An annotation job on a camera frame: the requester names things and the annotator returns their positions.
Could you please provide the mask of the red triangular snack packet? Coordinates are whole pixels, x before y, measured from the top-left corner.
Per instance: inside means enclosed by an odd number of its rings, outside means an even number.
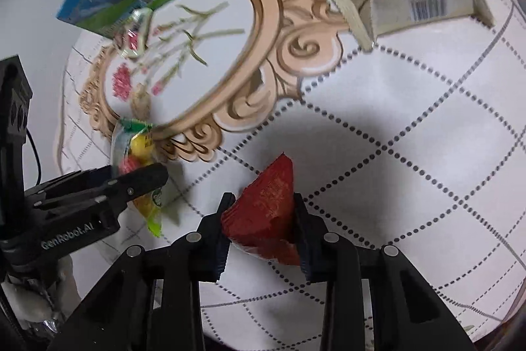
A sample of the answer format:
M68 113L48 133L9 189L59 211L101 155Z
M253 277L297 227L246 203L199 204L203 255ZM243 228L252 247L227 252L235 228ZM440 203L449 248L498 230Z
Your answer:
M293 162L282 154L221 215L222 232L253 256L298 265L298 251L287 239L293 211Z

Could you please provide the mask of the small white candy packet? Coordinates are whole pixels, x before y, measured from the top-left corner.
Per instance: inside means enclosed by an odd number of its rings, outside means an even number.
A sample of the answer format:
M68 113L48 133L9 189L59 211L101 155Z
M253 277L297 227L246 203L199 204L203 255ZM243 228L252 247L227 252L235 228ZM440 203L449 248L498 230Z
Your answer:
M152 16L153 10L144 7L133 10L123 21L113 37L113 44L122 57L134 60L144 54Z

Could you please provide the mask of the white patterned round mat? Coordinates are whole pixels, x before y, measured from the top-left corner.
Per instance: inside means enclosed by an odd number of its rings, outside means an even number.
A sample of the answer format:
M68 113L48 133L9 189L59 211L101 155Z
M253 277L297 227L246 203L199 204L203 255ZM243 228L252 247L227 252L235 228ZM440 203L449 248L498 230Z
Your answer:
M525 305L525 3L363 50L332 0L169 0L126 59L82 29L63 73L60 172L116 160L124 117L153 124L165 187L97 244L114 261L194 231L277 157L306 208L354 245L397 247L472 341Z

